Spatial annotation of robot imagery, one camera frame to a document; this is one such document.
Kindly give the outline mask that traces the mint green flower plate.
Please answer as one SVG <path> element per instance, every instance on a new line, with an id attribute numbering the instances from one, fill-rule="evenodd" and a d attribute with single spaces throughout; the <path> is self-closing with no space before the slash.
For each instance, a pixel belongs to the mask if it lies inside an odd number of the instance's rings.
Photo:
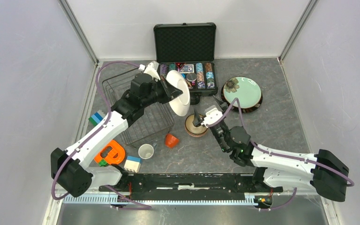
<path id="1" fill-rule="evenodd" d="M 237 98 L 240 108 L 246 112 L 260 107 L 263 100 L 260 86 L 254 80 L 243 76 L 227 80 L 222 87 L 221 97 L 229 104 Z"/>

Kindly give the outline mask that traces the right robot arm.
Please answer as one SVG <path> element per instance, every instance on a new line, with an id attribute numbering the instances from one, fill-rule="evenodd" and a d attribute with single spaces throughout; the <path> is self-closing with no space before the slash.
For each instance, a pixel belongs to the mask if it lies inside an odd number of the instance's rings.
<path id="1" fill-rule="evenodd" d="M 314 153 L 277 150 L 251 140 L 245 124 L 229 128 L 226 115 L 229 105 L 215 98 L 219 107 L 211 106 L 201 115 L 194 110 L 193 125 L 211 130 L 221 150 L 239 166 L 255 168 L 252 186 L 257 191 L 267 188 L 314 190 L 318 195 L 336 202 L 344 202 L 346 190 L 355 185 L 349 178 L 349 168 L 331 151 L 320 149 Z"/>

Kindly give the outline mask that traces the white plate teal rim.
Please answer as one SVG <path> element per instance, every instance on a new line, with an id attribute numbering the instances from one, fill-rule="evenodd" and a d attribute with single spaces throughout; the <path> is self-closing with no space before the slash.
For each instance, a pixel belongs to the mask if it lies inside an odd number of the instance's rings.
<path id="1" fill-rule="evenodd" d="M 190 107 L 190 93 L 186 80 L 176 70 L 171 70 L 166 76 L 166 81 L 180 90 L 182 93 L 174 97 L 173 100 L 169 101 L 169 105 L 175 114 L 178 116 L 185 116 L 188 113 Z"/>

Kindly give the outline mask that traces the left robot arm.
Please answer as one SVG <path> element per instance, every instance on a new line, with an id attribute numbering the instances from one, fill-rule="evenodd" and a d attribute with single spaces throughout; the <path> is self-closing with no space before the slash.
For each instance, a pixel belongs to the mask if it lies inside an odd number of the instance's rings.
<path id="1" fill-rule="evenodd" d="M 87 168 L 93 158 L 113 138 L 142 117 L 146 107 L 156 102 L 170 103 L 177 115 L 184 116 L 189 109 L 189 100 L 187 82 L 175 70 L 158 80 L 147 73 L 136 75 L 130 89 L 109 107 L 108 114 L 97 126 L 65 150 L 56 148 L 52 151 L 52 198 L 61 200 L 67 195 L 79 197 L 85 193 L 92 184 L 93 174 Z"/>

